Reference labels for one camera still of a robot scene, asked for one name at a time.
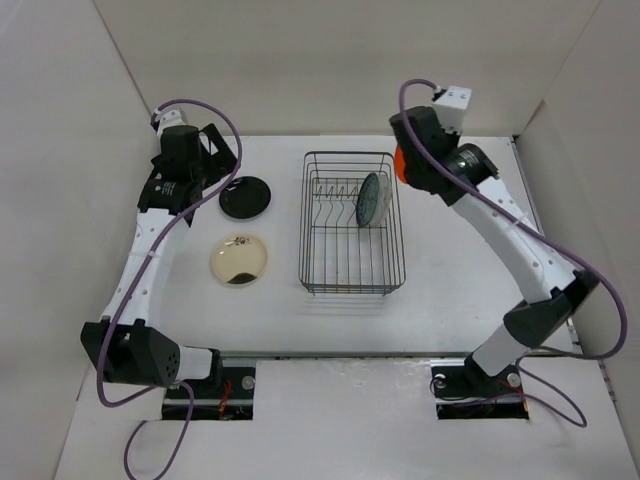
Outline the orange round plate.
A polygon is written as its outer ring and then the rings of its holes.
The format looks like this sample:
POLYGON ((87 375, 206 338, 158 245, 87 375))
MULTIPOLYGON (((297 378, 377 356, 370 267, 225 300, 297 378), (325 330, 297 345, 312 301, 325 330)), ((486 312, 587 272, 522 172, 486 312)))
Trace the orange round plate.
POLYGON ((406 174, 405 174, 405 169, 406 169, 406 161, 404 158, 404 153, 400 148, 400 146, 397 145, 394 152, 394 171, 398 180, 403 184, 408 183, 406 174))

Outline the blue patterned ceramic plate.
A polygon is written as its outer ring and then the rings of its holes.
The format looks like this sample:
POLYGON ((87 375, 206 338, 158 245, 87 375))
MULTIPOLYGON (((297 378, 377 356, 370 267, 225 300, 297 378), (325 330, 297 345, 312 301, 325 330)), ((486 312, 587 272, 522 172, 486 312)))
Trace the blue patterned ceramic plate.
POLYGON ((360 228, 375 227, 381 222, 385 206, 386 180, 380 173, 370 173, 363 180, 355 207, 360 228))

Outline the clear glass plate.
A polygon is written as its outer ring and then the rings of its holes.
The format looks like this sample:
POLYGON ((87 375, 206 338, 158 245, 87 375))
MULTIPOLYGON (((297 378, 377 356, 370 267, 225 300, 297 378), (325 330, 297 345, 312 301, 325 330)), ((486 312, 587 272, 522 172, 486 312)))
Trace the clear glass plate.
POLYGON ((370 226, 377 227, 384 220, 392 197, 391 180, 384 172, 377 174, 378 193, 376 197, 374 214, 370 226))

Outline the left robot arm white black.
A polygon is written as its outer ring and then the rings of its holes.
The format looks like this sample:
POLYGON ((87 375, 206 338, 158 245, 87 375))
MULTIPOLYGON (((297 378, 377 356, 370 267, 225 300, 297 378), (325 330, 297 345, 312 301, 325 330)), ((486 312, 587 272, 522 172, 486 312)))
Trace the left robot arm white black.
POLYGON ((160 152, 137 202, 128 258, 100 320, 81 343, 108 383, 168 388, 188 380, 204 397, 223 387, 220 354, 183 346, 160 329, 163 292, 205 189, 230 175, 237 157, 215 125, 181 121, 158 128, 160 152))

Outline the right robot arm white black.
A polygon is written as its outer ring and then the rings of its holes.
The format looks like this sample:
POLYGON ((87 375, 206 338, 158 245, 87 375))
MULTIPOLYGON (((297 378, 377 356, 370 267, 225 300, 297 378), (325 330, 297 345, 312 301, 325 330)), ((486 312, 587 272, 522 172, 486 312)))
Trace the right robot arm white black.
POLYGON ((496 165, 478 146, 443 131, 432 107, 390 120, 396 171, 411 187, 438 196, 486 241, 514 278, 522 300, 459 367, 437 368, 441 397, 493 397, 515 361, 542 344, 595 290, 597 278, 527 234, 532 224, 514 202, 496 165))

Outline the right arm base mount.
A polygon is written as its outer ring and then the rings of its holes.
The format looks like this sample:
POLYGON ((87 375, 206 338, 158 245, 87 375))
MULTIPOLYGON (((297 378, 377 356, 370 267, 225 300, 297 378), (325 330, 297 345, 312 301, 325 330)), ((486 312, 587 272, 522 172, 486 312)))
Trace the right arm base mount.
POLYGON ((518 369, 509 365, 495 377, 466 365, 431 364, 429 385, 439 420, 528 420, 518 369))

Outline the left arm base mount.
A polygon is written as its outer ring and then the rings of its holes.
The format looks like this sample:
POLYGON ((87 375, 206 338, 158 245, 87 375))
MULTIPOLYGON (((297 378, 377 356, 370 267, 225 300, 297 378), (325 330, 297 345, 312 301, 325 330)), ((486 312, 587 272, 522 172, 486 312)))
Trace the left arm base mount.
POLYGON ((232 358, 223 363, 222 380, 188 380, 194 392, 192 421, 250 421, 253 419, 256 362, 232 358))

